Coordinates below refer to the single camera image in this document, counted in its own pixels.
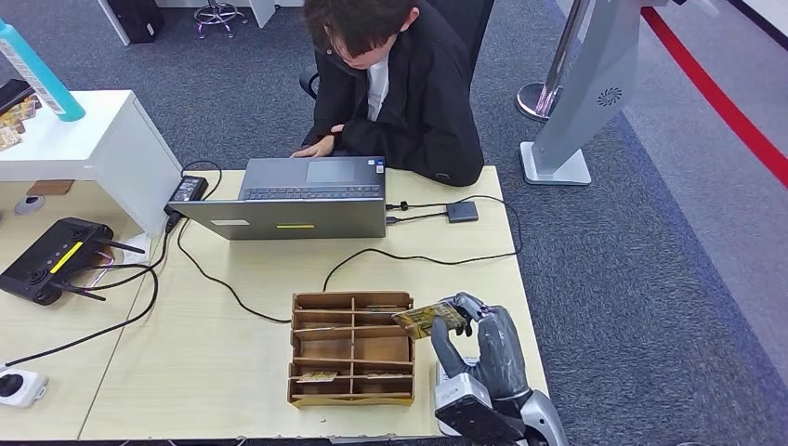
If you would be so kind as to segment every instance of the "cable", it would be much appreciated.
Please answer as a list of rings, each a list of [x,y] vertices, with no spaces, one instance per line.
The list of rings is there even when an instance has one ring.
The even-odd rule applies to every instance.
[[[232,293],[232,296],[233,296],[233,297],[235,297],[235,301],[236,301],[236,302],[238,302],[238,305],[240,305],[240,306],[241,306],[241,308],[245,309],[246,311],[248,311],[248,312],[250,312],[250,313],[254,314],[255,316],[259,316],[259,317],[261,317],[261,318],[265,319],[266,321],[271,321],[271,322],[276,322],[276,323],[290,323],[290,320],[289,320],[289,319],[277,319],[277,318],[273,318],[273,317],[271,317],[271,316],[267,316],[267,315],[265,315],[265,314],[263,314],[263,313],[259,313],[259,312],[257,312],[257,311],[254,311],[253,309],[251,309],[251,308],[247,307],[247,306],[246,306],[246,305],[243,303],[243,301],[241,300],[241,298],[238,296],[238,293],[236,293],[236,292],[235,292],[235,289],[233,289],[233,288],[232,288],[232,286],[230,286],[230,285],[229,285],[228,283],[226,283],[226,282],[223,282],[223,281],[221,281],[220,279],[217,279],[217,278],[215,278],[215,277],[213,277],[213,276],[210,276],[210,275],[208,275],[208,274],[207,274],[207,273],[206,273],[206,272],[203,270],[203,267],[201,267],[201,266],[200,266],[200,264],[199,264],[199,263],[197,263],[197,260],[195,260],[195,259],[194,259],[194,257],[192,257],[192,256],[191,256],[191,254],[189,254],[189,253],[186,251],[186,248],[184,248],[184,247],[183,247],[183,244],[182,244],[182,242],[181,242],[181,239],[183,238],[183,230],[184,230],[185,228],[186,228],[186,223],[184,223],[184,224],[183,224],[183,226],[181,226],[181,227],[180,227],[180,230],[179,230],[179,231],[178,231],[178,233],[177,233],[177,247],[178,247],[178,249],[180,249],[180,251],[181,251],[181,252],[182,252],[182,253],[183,253],[183,254],[184,254],[186,257],[188,257],[188,258],[189,258],[189,260],[191,260],[191,263],[193,263],[193,264],[194,264],[194,266],[195,266],[195,267],[197,267],[197,270],[198,270],[198,271],[200,271],[200,274],[202,274],[202,275],[203,275],[203,277],[205,277],[207,280],[209,280],[209,281],[211,281],[211,282],[216,282],[216,283],[219,283],[219,284],[223,285],[225,288],[227,288],[228,290],[230,290],[230,292]]]
[[[150,264],[150,265],[141,265],[141,264],[135,263],[135,264],[130,264],[130,265],[107,265],[107,266],[86,267],[86,268],[82,268],[82,269],[78,269],[78,270],[74,271],[74,272],[77,272],[79,270],[87,270],[87,269],[142,269],[142,271],[137,273],[137,274],[134,274],[134,275],[132,275],[130,277],[127,277],[127,278],[125,278],[125,279],[123,279],[123,280],[121,280],[119,282],[108,283],[106,285],[93,286],[93,287],[77,287],[77,286],[71,285],[71,287],[73,287],[75,289],[78,289],[78,290],[82,290],[82,291],[101,291],[101,290],[108,290],[108,289],[114,288],[116,286],[124,285],[126,283],[129,283],[129,282],[131,282],[131,281],[143,276],[144,274],[150,274],[153,277],[153,293],[152,293],[152,296],[151,296],[151,302],[148,304],[147,307],[145,307],[145,309],[142,310],[142,312],[140,312],[137,316],[135,316],[132,319],[128,319],[126,321],[117,323],[117,324],[113,325],[112,327],[105,328],[104,330],[101,330],[99,332],[95,332],[95,333],[90,334],[88,336],[82,337],[80,339],[77,339],[77,340],[72,341],[72,342],[70,342],[68,344],[62,345],[60,347],[52,348],[50,350],[47,350],[47,351],[44,351],[44,352],[41,352],[41,353],[37,353],[35,355],[28,356],[26,358],[20,358],[18,360],[14,360],[14,361],[11,361],[11,362],[6,362],[6,364],[4,364],[5,367],[13,367],[14,365],[21,364],[23,362],[37,360],[39,358],[43,358],[44,356],[49,356],[49,355],[52,355],[54,353],[58,353],[59,351],[65,350],[66,348],[71,348],[71,347],[74,347],[74,346],[78,346],[78,345],[80,345],[80,344],[82,344],[84,342],[87,342],[87,341],[91,340],[91,339],[94,339],[94,338],[99,337],[101,335],[105,335],[105,334],[107,334],[109,332],[112,332],[112,331],[117,330],[119,328],[125,327],[125,326],[127,326],[127,325],[129,325],[131,323],[136,322],[136,321],[139,321],[146,314],[148,314],[153,309],[153,306],[156,304],[156,298],[159,295],[159,276],[156,274],[156,272],[153,269],[158,267],[164,261],[164,258],[166,257],[167,245],[168,245],[168,241],[169,241],[170,232],[172,232],[172,229],[174,228],[172,225],[169,224],[171,221],[172,221],[172,218],[167,220],[167,226],[166,226],[166,229],[164,230],[164,239],[162,240],[162,243],[163,243],[163,245],[162,245],[162,253],[159,255],[159,258],[156,259],[156,261],[153,262],[152,264]]]
[[[72,342],[70,342],[68,344],[62,345],[60,347],[52,348],[50,350],[43,351],[41,353],[37,353],[35,355],[28,356],[26,358],[20,358],[18,360],[14,360],[14,361],[11,361],[11,362],[6,362],[5,366],[6,367],[13,367],[13,366],[15,366],[17,364],[21,364],[23,362],[37,360],[39,358],[43,358],[44,356],[49,356],[49,355],[52,355],[54,353],[58,353],[59,351],[65,350],[66,348],[71,348],[71,347],[74,347],[74,346],[78,346],[78,345],[80,345],[80,344],[82,344],[84,342],[87,342],[87,341],[89,341],[89,340],[91,340],[93,338],[99,337],[101,335],[105,335],[105,334],[107,334],[107,333],[109,333],[111,331],[114,331],[114,330],[117,330],[119,328],[125,327],[128,324],[134,323],[134,322],[139,321],[140,319],[142,319],[142,317],[144,317],[146,314],[148,314],[151,311],[151,309],[153,309],[153,306],[156,304],[156,297],[158,297],[158,295],[159,295],[159,277],[156,275],[156,272],[153,269],[151,269],[149,266],[147,266],[147,265],[133,265],[133,267],[145,269],[145,272],[150,273],[150,275],[153,277],[153,293],[152,293],[152,296],[151,296],[151,302],[137,316],[135,316],[132,319],[129,319],[129,320],[117,323],[117,324],[113,325],[112,327],[105,328],[104,330],[101,330],[100,332],[95,332],[95,333],[90,334],[88,336],[85,336],[83,338],[80,338],[80,339],[77,339],[75,341],[72,341]],[[95,289],[94,288],[88,288],[87,291],[95,291]]]
[[[192,161],[191,163],[186,164],[186,165],[184,165],[183,167],[180,168],[180,177],[183,178],[183,174],[186,172],[186,169],[188,169],[189,167],[192,167],[195,164],[201,164],[201,163],[211,164],[213,167],[215,167],[217,169],[217,172],[219,173],[219,179],[217,180],[217,184],[215,184],[214,187],[207,194],[205,194],[205,196],[203,197],[203,200],[207,200],[211,195],[214,194],[214,192],[217,191],[219,185],[221,184],[222,168],[219,167],[219,164],[216,164],[216,163],[214,163],[213,161],[210,161],[210,160]]]
[[[408,202],[400,202],[400,204],[386,204],[387,211],[393,210],[401,210],[407,211],[408,209],[418,209],[422,207],[438,207],[438,206],[446,206],[450,203],[425,203],[425,204],[408,204]]]
[[[502,257],[508,257],[508,256],[516,256],[520,252],[522,252],[523,242],[522,242],[522,230],[521,230],[520,221],[519,221],[519,213],[517,212],[517,209],[515,209],[511,204],[501,200],[500,198],[496,198],[496,197],[493,197],[491,195],[477,194],[477,195],[471,195],[469,197],[466,197],[466,198],[464,198],[462,200],[458,200],[458,201],[453,202],[453,203],[431,203],[431,204],[408,205],[406,202],[402,202],[404,204],[402,209],[405,210],[405,209],[407,209],[409,207],[416,208],[416,207],[444,206],[444,205],[449,205],[449,204],[466,202],[466,201],[474,199],[474,198],[486,198],[488,200],[497,201],[498,203],[504,205],[506,207],[506,209],[512,211],[512,213],[515,216],[515,221],[517,222],[517,232],[518,232],[518,243],[517,243],[517,245],[515,245],[515,250],[514,251],[512,251],[511,253],[505,253],[505,254],[496,254],[496,255],[492,255],[492,256],[471,257],[471,258],[466,258],[464,260],[449,261],[449,260],[437,260],[437,259],[434,259],[434,258],[431,258],[431,257],[427,257],[427,256],[397,256],[397,255],[394,255],[394,254],[391,254],[391,253],[387,253],[386,251],[381,251],[381,250],[376,249],[376,248],[366,248],[366,249],[362,249],[359,252],[349,256],[345,260],[342,260],[338,265],[336,265],[334,267],[334,269],[332,269],[331,272],[329,272],[328,275],[325,277],[325,281],[323,281],[323,283],[322,283],[322,290],[325,291],[328,288],[328,282],[331,280],[331,277],[334,275],[335,272],[337,272],[340,268],[342,268],[350,260],[352,260],[352,259],[354,259],[354,258],[356,258],[356,257],[358,257],[358,256],[360,256],[362,254],[365,254],[365,253],[377,253],[377,254],[379,254],[381,256],[386,256],[388,258],[393,258],[394,260],[425,260],[427,262],[436,263],[438,265],[455,266],[455,265],[464,265],[465,263],[471,263],[471,262],[480,262],[482,260],[493,260],[493,259],[496,259],[496,258],[502,258]]]
[[[218,164],[214,163],[213,161],[208,161],[208,160],[199,160],[199,161],[194,161],[194,162],[192,162],[192,163],[189,163],[189,164],[186,164],[186,165],[184,165],[184,166],[183,166],[183,168],[182,168],[182,169],[180,169],[180,175],[181,175],[181,177],[183,177],[183,173],[186,171],[186,169],[187,169],[188,167],[191,167],[191,166],[193,166],[193,165],[195,165],[195,164],[199,164],[199,163],[207,163],[207,164],[211,164],[213,167],[215,167],[215,168],[217,169],[217,171],[218,171],[218,173],[219,173],[219,178],[218,178],[218,180],[217,180],[217,184],[216,184],[216,185],[214,185],[214,187],[213,187],[213,188],[211,188],[211,191],[209,191],[209,192],[208,192],[208,193],[207,193],[207,194],[206,194],[206,195],[203,197],[203,200],[206,200],[208,197],[210,197],[210,196],[211,196],[211,195],[212,195],[212,194],[213,194],[213,193],[214,193],[214,192],[217,190],[217,188],[219,187],[219,184],[221,184],[221,180],[222,180],[222,169],[221,169],[221,167],[219,167],[219,165],[218,165]],[[271,316],[265,315],[265,314],[263,314],[263,313],[259,313],[259,312],[257,312],[257,311],[254,311],[253,309],[251,309],[251,308],[247,307],[247,306],[244,304],[244,302],[241,300],[241,298],[238,296],[238,293],[236,293],[236,292],[235,292],[235,289],[234,289],[234,288],[232,288],[232,286],[230,286],[230,285],[229,285],[228,283],[226,283],[226,282],[223,282],[223,281],[221,281],[220,279],[217,279],[217,278],[215,278],[215,277],[213,277],[213,276],[210,276],[210,275],[208,275],[208,274],[205,272],[205,270],[203,269],[203,267],[201,267],[201,266],[200,266],[200,264],[197,262],[197,260],[196,260],[196,259],[195,259],[195,258],[194,258],[194,257],[193,257],[191,254],[189,254],[189,252],[188,252],[188,251],[186,251],[186,248],[184,248],[184,247],[183,247],[183,243],[182,243],[182,239],[183,239],[183,231],[186,229],[186,226],[187,226],[188,224],[189,224],[189,220],[188,220],[187,218],[185,218],[185,221],[183,222],[183,226],[181,226],[181,227],[180,227],[180,230],[179,230],[179,231],[178,231],[178,233],[177,233],[177,247],[178,247],[178,249],[180,249],[180,252],[181,252],[181,253],[183,253],[183,255],[184,255],[184,256],[186,256],[186,257],[187,257],[189,260],[191,260],[191,263],[193,263],[193,264],[194,264],[194,266],[195,266],[195,267],[197,267],[197,270],[198,270],[198,271],[200,271],[200,274],[202,274],[202,275],[203,275],[203,277],[205,277],[207,280],[209,280],[209,281],[211,281],[211,282],[216,282],[216,283],[219,283],[219,284],[223,285],[225,288],[227,288],[228,290],[230,290],[230,292],[232,293],[232,296],[233,296],[233,297],[235,297],[235,301],[236,301],[236,302],[238,302],[238,305],[240,305],[240,306],[241,306],[241,308],[245,309],[246,311],[248,311],[248,312],[250,312],[250,313],[254,314],[255,316],[258,316],[258,317],[260,317],[260,318],[263,318],[263,319],[265,319],[265,320],[267,320],[267,321],[271,321],[271,322],[276,322],[276,323],[290,323],[290,320],[289,320],[289,319],[277,319],[277,318],[273,318],[273,317],[271,317]]]
[[[386,217],[386,224],[393,225],[396,223],[401,223],[402,221],[412,221],[412,220],[420,220],[422,218],[430,218],[433,216],[448,216],[448,212],[436,212],[434,214],[424,214],[422,216],[407,216],[406,218],[399,218],[396,216],[387,216]]]
[[[159,255],[159,258],[155,262],[153,262],[150,266],[148,266],[148,269],[154,269],[154,268],[158,267],[164,261],[164,256],[166,256],[166,252],[167,252],[167,240],[169,238],[169,234],[175,228],[175,225],[178,223],[179,220],[180,220],[180,214],[172,214],[167,219],[167,223],[164,226],[164,246],[162,247],[162,253]],[[90,270],[90,269],[127,269],[127,268],[133,268],[134,266],[135,265],[109,265],[109,266],[85,267],[85,268],[73,271],[72,274],[74,274],[76,272],[79,272],[80,270]],[[138,272],[137,274],[129,276],[129,277],[127,277],[127,278],[125,278],[125,279],[123,279],[123,280],[121,280],[119,282],[108,283],[106,285],[95,286],[95,287],[92,287],[92,288],[84,288],[84,287],[78,287],[78,286],[71,285],[69,283],[69,281],[68,281],[68,279],[71,277],[71,276],[69,276],[69,277],[66,278],[66,284],[70,285],[71,288],[75,288],[75,289],[82,290],[82,291],[109,290],[110,288],[114,288],[116,286],[120,286],[120,285],[123,285],[125,283],[132,282],[137,277],[143,276],[143,275],[145,275],[147,273],[148,273],[148,271],[145,269],[145,270],[142,270],[142,271]]]

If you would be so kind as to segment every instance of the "robotic arm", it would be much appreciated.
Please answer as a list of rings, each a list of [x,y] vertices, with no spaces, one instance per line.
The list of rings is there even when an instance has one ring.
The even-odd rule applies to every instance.
[[[458,335],[471,335],[470,322],[476,321],[479,362],[466,364],[449,339],[446,322],[433,319],[432,346],[450,378],[435,390],[436,416],[475,441],[569,446],[553,403],[528,386],[517,329],[508,311],[488,307],[467,293],[442,302],[466,319]]]

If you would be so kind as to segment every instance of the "office chair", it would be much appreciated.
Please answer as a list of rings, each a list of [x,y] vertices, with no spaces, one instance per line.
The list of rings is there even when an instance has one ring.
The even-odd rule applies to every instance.
[[[238,10],[238,7],[229,3],[217,3],[216,0],[208,0],[208,5],[194,11],[194,21],[197,24],[197,37],[204,39],[203,26],[205,25],[224,25],[227,30],[228,38],[235,35],[232,33],[228,21],[241,17],[241,23],[249,23],[249,19]]]
[[[490,11],[493,10],[494,0],[427,0],[434,7],[446,22],[449,23],[457,35],[466,43],[470,60],[470,74],[476,70],[476,61],[479,58],[481,40],[487,30],[487,21],[490,19]],[[318,94],[312,86],[318,79],[318,67],[315,64],[309,65],[298,76],[301,88],[317,99]]]

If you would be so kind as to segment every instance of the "laptop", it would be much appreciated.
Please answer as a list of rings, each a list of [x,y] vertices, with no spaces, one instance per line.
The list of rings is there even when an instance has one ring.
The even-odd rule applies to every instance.
[[[383,157],[249,160],[238,200],[170,202],[228,240],[386,237]]]

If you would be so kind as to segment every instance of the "white shirt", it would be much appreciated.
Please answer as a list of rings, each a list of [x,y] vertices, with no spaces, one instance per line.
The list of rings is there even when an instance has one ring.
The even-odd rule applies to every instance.
[[[369,81],[369,91],[367,91],[367,119],[377,121],[377,115],[383,108],[383,101],[388,94],[388,54],[369,69],[367,69],[367,81]]]

